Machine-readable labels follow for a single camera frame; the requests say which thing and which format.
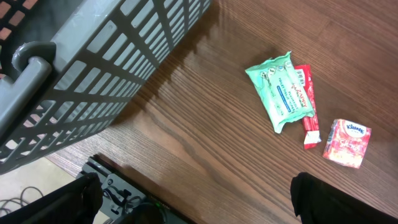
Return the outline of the teal white small packet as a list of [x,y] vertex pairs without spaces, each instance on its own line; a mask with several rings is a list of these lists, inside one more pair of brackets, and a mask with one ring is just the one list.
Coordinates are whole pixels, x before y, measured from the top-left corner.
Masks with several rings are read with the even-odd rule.
[[282,132],[286,123],[315,115],[290,54],[287,52],[245,69],[277,134]]

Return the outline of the red white tissue pack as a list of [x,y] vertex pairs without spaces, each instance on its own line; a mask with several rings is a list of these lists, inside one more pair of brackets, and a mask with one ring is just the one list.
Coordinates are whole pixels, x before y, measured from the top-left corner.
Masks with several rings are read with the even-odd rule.
[[371,128],[345,119],[335,119],[323,158],[342,166],[359,169],[371,137]]

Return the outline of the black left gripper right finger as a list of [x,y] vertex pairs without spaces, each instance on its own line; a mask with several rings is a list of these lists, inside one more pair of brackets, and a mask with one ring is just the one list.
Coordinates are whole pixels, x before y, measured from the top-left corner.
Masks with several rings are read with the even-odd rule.
[[388,215],[332,185],[301,172],[291,181],[291,201],[302,223],[311,224],[372,224],[393,223]]

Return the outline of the red white stick packet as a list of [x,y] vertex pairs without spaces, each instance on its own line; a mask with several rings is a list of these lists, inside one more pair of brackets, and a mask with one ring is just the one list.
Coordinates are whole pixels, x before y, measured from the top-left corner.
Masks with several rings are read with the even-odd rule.
[[315,105],[315,95],[314,95],[314,86],[313,86],[313,78],[310,65],[296,65],[295,71],[298,75],[299,80],[310,100],[310,103],[313,107],[315,115],[312,117],[304,117],[302,119],[303,128],[305,131],[304,138],[304,149],[311,149],[317,146],[320,143],[320,130],[318,124],[317,110]]

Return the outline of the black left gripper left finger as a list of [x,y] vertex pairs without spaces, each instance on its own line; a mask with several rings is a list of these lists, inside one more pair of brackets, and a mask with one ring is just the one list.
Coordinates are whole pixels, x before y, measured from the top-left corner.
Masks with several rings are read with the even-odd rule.
[[103,203],[97,174],[88,173],[1,217],[1,224],[93,223]]

